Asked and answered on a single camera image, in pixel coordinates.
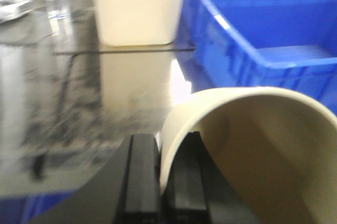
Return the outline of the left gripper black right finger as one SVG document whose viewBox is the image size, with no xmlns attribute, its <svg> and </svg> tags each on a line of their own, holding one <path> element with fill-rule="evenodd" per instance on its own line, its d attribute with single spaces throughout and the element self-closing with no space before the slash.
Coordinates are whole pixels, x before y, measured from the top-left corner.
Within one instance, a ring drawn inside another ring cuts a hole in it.
<svg viewBox="0 0 337 224">
<path fill-rule="evenodd" d="M 172 162 L 165 191 L 168 223 L 208 223 L 198 150 L 201 136 L 188 133 Z"/>
</svg>

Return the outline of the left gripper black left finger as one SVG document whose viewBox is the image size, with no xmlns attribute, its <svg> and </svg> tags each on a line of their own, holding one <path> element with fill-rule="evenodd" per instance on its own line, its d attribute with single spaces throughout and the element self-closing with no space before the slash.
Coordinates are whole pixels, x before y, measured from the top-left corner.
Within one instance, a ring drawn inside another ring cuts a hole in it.
<svg viewBox="0 0 337 224">
<path fill-rule="evenodd" d="M 153 134 L 133 134 L 115 223 L 159 223 L 159 153 Z"/>
</svg>

